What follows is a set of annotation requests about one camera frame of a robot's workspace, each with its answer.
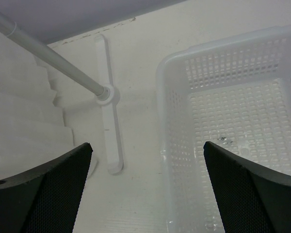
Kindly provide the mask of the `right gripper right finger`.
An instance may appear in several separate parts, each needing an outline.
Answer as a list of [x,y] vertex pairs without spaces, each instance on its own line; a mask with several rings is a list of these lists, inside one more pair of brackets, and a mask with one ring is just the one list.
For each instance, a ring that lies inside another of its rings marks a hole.
[[204,158],[227,233],[291,233],[291,176],[207,141]]

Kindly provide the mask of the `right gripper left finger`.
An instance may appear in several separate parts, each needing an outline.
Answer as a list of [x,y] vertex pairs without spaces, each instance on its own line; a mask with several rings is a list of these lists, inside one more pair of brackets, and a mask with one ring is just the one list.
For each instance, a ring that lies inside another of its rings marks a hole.
[[81,202],[92,147],[0,180],[0,233],[71,233]]

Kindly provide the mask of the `white skirt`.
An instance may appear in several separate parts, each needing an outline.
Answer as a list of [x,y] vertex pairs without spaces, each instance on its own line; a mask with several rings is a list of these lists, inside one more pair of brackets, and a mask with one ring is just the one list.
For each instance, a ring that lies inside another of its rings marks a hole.
[[35,57],[0,33],[0,180],[79,145]]

